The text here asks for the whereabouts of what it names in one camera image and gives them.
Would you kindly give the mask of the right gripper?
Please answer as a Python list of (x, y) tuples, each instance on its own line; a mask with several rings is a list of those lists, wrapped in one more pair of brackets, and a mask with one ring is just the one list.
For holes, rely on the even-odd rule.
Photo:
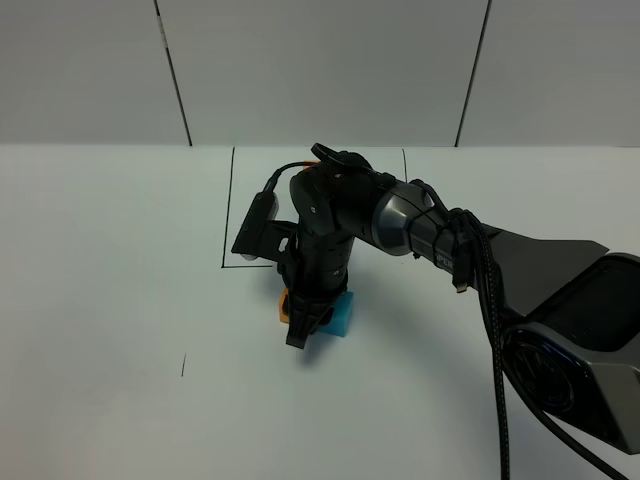
[(298, 227), (295, 265), (278, 265), (289, 291), (286, 344), (303, 349), (310, 335), (331, 321), (334, 303), (347, 291), (348, 263), (355, 237), (345, 230), (320, 235)]

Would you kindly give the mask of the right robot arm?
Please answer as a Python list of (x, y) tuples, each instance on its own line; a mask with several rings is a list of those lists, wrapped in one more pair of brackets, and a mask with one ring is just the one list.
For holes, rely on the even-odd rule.
[(639, 260), (594, 241), (540, 240), (448, 208), (422, 180), (373, 169), (360, 154), (312, 147), (290, 182), (298, 222), (278, 263), (289, 345), (334, 319), (353, 243), (412, 255), (476, 291), (488, 341), (499, 441), (504, 388), (580, 455), (575, 427), (627, 454), (639, 450)]

